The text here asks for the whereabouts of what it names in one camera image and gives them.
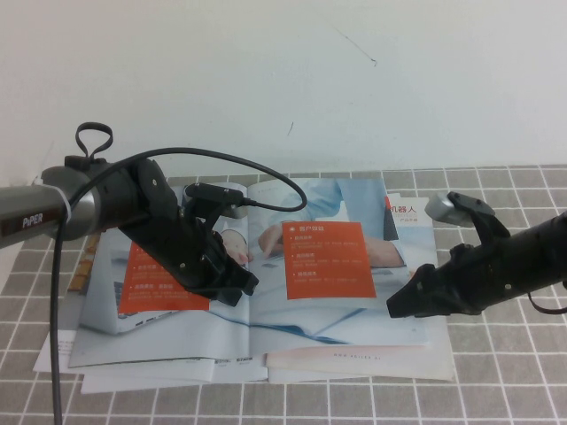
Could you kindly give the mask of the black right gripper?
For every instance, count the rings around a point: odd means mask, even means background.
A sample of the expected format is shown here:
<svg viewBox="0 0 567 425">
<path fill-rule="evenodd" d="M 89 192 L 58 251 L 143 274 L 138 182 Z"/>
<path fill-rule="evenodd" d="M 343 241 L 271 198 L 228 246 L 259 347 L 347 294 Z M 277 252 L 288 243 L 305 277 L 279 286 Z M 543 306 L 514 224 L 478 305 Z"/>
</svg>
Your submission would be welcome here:
<svg viewBox="0 0 567 425">
<path fill-rule="evenodd" d="M 404 287 L 386 301 L 391 318 L 425 318 L 462 313 L 478 315 L 487 307 L 509 301 L 514 288 L 504 258 L 510 238 L 477 247 L 455 246 L 444 265 L 418 267 Z"/>
</svg>

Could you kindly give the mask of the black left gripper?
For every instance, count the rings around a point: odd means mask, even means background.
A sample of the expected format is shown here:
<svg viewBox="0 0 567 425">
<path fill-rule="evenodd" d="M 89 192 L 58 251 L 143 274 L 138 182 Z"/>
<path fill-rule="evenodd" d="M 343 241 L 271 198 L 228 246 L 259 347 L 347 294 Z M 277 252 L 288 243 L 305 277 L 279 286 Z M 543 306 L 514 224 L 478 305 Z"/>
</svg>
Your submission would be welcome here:
<svg viewBox="0 0 567 425">
<path fill-rule="evenodd" d="M 236 306 L 258 285 L 256 276 L 229 255 L 221 236 L 214 240 L 200 218 L 179 207 L 150 218 L 148 254 L 184 289 L 224 305 Z"/>
</svg>

